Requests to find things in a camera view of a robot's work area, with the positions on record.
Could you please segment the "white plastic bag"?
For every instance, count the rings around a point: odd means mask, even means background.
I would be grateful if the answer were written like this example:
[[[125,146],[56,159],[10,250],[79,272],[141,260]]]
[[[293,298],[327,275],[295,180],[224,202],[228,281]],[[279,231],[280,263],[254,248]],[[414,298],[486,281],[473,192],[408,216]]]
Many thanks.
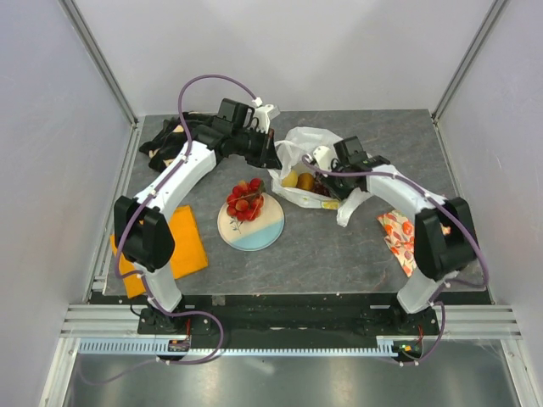
[[[318,162],[335,157],[334,143],[342,138],[330,130],[295,127],[275,143],[280,170],[270,170],[271,190],[304,209],[332,209],[338,213],[337,223],[345,227],[354,211],[371,195],[356,188],[344,198],[334,197],[323,184],[325,179],[302,163],[302,157],[317,153]]]

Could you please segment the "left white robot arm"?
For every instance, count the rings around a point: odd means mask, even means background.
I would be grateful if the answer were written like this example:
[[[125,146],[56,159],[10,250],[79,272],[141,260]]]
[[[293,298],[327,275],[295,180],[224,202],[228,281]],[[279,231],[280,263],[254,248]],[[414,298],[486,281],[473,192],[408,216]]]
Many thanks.
[[[148,301],[159,309],[157,324],[177,333],[186,313],[177,308],[182,293],[171,271],[176,247],[169,221],[178,204],[224,158],[241,156],[255,168],[279,170],[272,120],[278,106],[252,107],[225,98],[217,114],[184,129],[187,141],[173,162],[132,198],[119,197],[114,205],[116,258],[130,261],[131,275],[140,279]]]

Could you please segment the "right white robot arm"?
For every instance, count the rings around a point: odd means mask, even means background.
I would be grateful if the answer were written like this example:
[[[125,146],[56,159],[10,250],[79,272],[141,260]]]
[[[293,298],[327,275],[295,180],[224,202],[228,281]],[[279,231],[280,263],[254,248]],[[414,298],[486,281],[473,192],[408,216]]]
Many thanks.
[[[476,260],[478,244],[467,201],[420,187],[383,156],[368,155],[357,137],[331,148],[315,148],[311,156],[332,196],[343,199],[360,189],[381,198],[413,224],[417,267],[397,293],[399,306],[388,314],[395,332],[410,332],[419,323],[418,312],[429,306],[438,287]]]

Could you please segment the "red fake cherry bunch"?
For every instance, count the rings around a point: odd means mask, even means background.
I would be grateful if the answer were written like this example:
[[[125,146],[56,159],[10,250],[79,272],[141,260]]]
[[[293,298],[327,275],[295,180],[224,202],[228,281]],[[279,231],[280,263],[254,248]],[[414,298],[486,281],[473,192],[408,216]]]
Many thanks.
[[[226,198],[227,215],[238,222],[256,220],[265,204],[265,184],[260,178],[240,181]]]

